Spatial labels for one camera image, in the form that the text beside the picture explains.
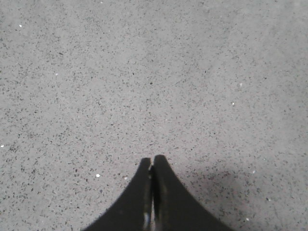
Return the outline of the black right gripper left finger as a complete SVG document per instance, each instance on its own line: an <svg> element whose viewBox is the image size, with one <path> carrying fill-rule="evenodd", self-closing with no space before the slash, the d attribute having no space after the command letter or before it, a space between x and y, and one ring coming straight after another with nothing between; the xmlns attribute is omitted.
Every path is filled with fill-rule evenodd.
<svg viewBox="0 0 308 231"><path fill-rule="evenodd" d="M122 194L86 231L149 231L152 215L150 158L143 158Z"/></svg>

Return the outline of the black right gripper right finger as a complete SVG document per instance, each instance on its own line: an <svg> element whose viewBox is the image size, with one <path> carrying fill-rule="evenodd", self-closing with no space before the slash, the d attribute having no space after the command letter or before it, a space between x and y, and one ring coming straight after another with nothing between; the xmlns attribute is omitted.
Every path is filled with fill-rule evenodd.
<svg viewBox="0 0 308 231"><path fill-rule="evenodd" d="M156 231L231 231L188 192L167 158L157 155L152 167Z"/></svg>

